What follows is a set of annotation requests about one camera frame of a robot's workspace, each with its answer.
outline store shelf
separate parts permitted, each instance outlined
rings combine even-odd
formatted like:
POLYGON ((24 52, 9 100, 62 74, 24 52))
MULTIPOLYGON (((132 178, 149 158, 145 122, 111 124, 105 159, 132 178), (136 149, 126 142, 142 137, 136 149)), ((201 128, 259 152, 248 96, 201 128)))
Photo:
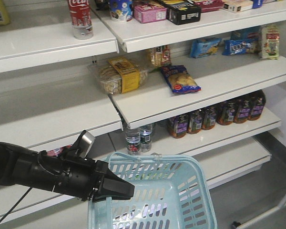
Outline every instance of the store shelf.
POLYGON ((116 38, 94 14, 93 37, 78 40, 66 1, 30 6, 9 8, 11 24, 0 27, 0 73, 118 51, 116 38))
POLYGON ((240 13, 226 10, 203 13, 199 22, 185 25, 174 25, 168 20, 140 24, 135 19, 126 23, 118 23, 111 20, 108 11, 94 10, 94 12, 116 36, 123 49, 127 52, 134 52, 246 27, 284 21, 286 20, 286 0, 264 4, 261 8, 240 13))
MULTIPOLYGON (((107 154, 113 153, 114 149, 107 134, 96 137, 89 156, 95 160, 99 160, 107 154)), ((5 214, 18 199, 28 190, 28 187, 21 185, 0 186, 0 218, 5 214)), ((26 198, 9 214, 4 222, 31 214, 38 210, 48 208, 58 203, 69 200, 73 197, 52 193, 40 189, 33 188, 26 198)))
POLYGON ((184 64, 202 90, 193 94, 174 95, 161 73, 150 74, 146 84, 139 89, 112 96, 131 128, 286 81, 286 58, 282 56, 275 61, 260 60, 254 54, 217 54, 198 59, 183 56, 173 59, 173 64, 184 64))
POLYGON ((209 189, 257 170, 271 155, 253 138, 194 156, 204 170, 209 189))
POLYGON ((72 144, 82 130, 121 128, 109 97, 89 75, 0 93, 0 141, 34 150, 72 144))
MULTIPOLYGON (((258 120, 247 121, 242 124, 232 123, 226 126, 216 124, 211 130, 201 130, 194 135, 186 134, 178 139, 170 136, 166 128, 156 125, 152 149, 147 154, 155 152, 166 155, 185 154, 194 156, 277 128, 280 125, 281 120, 267 108, 264 109, 258 120)), ((116 151, 127 153, 124 133, 110 133, 110 136, 116 151)))

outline shopping basket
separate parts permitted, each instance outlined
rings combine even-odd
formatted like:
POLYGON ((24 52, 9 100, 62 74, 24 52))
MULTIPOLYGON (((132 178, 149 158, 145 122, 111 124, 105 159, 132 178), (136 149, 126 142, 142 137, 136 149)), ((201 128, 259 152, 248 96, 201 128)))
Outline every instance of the shopping basket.
POLYGON ((135 186, 130 200, 89 202, 88 229, 216 229, 217 222, 199 163, 185 155, 104 159, 135 186))

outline coca-cola can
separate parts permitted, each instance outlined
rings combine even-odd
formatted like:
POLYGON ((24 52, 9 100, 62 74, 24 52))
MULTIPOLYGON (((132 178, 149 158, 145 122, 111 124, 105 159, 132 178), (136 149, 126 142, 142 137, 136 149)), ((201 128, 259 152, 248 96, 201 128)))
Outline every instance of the coca-cola can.
POLYGON ((68 0, 73 35, 84 40, 93 36, 89 0, 68 0))

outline blue snack package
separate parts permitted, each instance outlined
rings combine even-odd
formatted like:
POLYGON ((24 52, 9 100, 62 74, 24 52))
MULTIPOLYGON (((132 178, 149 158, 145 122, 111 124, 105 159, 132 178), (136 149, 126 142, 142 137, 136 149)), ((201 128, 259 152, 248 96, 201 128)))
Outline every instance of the blue snack package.
POLYGON ((201 90, 184 65, 164 66, 160 71, 173 94, 187 94, 201 90))
POLYGON ((198 58, 215 55, 221 38, 203 38, 193 40, 190 57, 198 58))
POLYGON ((236 54, 255 53, 257 51, 257 39, 225 40, 225 50, 223 55, 230 56, 236 54))
POLYGON ((259 26, 235 30, 231 32, 230 40, 255 39, 259 36, 259 26))
POLYGON ((253 2, 253 9, 260 8, 263 5, 263 0, 251 0, 253 2))

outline floor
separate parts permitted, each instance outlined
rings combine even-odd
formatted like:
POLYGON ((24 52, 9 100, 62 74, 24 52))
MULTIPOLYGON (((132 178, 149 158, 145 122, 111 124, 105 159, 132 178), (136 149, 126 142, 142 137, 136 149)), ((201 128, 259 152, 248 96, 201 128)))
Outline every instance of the floor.
MULTIPOLYGON (((257 137, 272 154, 270 162, 258 171, 212 189, 218 229, 247 222, 277 206, 286 193, 286 148, 268 133, 257 137)), ((286 229, 286 207, 248 229, 286 229)))

